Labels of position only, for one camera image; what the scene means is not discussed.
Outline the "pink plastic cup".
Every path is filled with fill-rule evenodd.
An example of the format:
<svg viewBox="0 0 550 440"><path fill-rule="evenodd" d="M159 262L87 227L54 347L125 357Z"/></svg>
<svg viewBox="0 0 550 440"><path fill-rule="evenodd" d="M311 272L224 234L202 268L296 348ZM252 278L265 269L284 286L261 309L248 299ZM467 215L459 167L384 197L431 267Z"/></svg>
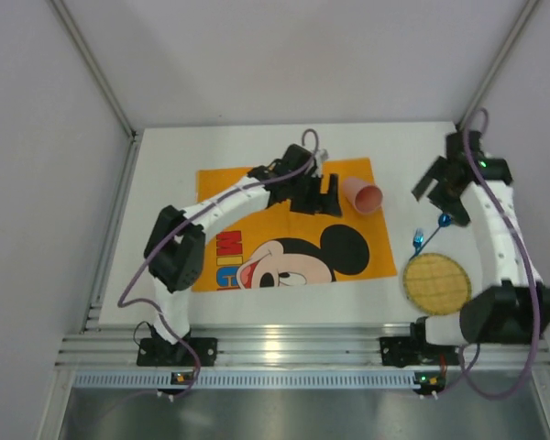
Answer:
<svg viewBox="0 0 550 440"><path fill-rule="evenodd" d="M383 203L383 193L377 185L356 177L346 177L341 183L341 191L361 215L375 213Z"/></svg>

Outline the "orange Mickey Mouse placemat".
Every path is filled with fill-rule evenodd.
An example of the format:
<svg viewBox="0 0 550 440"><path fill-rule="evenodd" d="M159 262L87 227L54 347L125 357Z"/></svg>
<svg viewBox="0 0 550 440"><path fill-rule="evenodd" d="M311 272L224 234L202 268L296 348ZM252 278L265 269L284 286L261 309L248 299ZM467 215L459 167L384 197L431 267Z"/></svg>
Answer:
<svg viewBox="0 0 550 440"><path fill-rule="evenodd" d="M364 281L397 273L383 212L360 214L340 196L340 217L296 214L279 203L207 245L195 292Z"/></svg>

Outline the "yellow round plate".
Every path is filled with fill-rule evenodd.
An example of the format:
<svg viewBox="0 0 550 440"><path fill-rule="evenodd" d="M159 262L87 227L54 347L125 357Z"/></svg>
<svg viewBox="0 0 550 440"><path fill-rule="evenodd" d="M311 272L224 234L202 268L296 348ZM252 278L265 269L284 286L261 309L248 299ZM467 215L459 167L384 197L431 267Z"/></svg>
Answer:
<svg viewBox="0 0 550 440"><path fill-rule="evenodd" d="M439 253L412 258L403 271L402 284L408 300L431 316L457 313L471 299L467 272Z"/></svg>

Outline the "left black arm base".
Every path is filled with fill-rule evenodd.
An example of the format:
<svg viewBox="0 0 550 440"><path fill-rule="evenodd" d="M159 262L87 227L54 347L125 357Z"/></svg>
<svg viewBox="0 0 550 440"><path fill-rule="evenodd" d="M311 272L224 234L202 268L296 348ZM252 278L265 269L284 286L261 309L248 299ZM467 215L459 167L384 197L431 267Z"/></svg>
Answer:
<svg viewBox="0 0 550 440"><path fill-rule="evenodd" d="M148 337L136 338L137 330L148 327ZM172 344L163 339L147 321L142 321L133 331L133 342L137 345L137 365L139 367L194 367L193 354L183 344ZM218 340L212 337L191 337L187 334L184 342L198 356L202 367L212 367L217 357Z"/></svg>

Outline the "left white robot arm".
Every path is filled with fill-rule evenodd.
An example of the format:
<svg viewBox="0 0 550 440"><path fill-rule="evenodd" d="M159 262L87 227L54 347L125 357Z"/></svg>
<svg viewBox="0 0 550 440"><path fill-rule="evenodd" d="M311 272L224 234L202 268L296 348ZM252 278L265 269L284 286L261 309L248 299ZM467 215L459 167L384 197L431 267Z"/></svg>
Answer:
<svg viewBox="0 0 550 440"><path fill-rule="evenodd" d="M282 158L251 169L217 195L181 210L168 205L159 212L144 251L159 305L153 325L158 338L175 345L190 332L189 295L202 275L206 245L215 236L284 202L298 214L342 214L336 174L329 176L327 191L321 191L326 160L324 150L291 145Z"/></svg>

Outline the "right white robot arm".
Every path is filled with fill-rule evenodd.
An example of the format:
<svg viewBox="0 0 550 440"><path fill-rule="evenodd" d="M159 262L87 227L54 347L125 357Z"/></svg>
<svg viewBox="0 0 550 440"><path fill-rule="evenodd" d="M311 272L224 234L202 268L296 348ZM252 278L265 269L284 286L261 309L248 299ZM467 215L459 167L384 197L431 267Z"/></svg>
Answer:
<svg viewBox="0 0 550 440"><path fill-rule="evenodd" d="M428 198L455 226L472 229L482 272L481 291L459 311L419 319L430 345L530 345L550 325L550 286L523 243L509 165L480 141L476 130L447 135L444 155L412 189L416 200Z"/></svg>

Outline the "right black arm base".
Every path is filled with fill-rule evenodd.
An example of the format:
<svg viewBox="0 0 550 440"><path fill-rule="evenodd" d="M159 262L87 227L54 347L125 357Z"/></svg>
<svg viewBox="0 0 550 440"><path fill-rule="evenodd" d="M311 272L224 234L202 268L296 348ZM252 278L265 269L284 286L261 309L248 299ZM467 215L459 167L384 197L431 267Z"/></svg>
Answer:
<svg viewBox="0 0 550 440"><path fill-rule="evenodd" d="M383 366L459 365L454 346L438 346L426 341L425 321L426 317L423 317L411 323L407 336L384 336L379 339Z"/></svg>

